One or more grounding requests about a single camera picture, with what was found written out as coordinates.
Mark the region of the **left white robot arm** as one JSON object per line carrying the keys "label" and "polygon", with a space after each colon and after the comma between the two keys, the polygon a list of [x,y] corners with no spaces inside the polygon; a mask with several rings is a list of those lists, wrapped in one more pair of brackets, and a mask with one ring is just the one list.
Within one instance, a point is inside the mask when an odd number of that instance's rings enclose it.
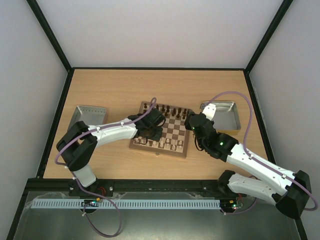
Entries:
{"label": "left white robot arm", "polygon": [[89,165],[96,148],[139,137],[159,141],[165,122],[165,116],[156,108],[103,125],[87,125],[78,121],[60,139],[56,148],[64,160],[64,165],[79,180],[82,187],[87,188],[97,180]]}

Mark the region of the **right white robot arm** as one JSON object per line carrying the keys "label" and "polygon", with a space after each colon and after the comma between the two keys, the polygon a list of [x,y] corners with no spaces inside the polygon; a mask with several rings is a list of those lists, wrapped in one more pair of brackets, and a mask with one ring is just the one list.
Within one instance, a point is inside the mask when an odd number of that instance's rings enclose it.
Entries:
{"label": "right white robot arm", "polygon": [[212,158],[235,165],[256,179],[226,170],[219,178],[218,191],[229,196],[244,193],[274,205],[282,214],[299,219],[306,210],[312,189],[309,175],[281,168],[244,147],[226,133],[217,132],[213,121],[203,113],[191,111],[185,120],[201,150]]}

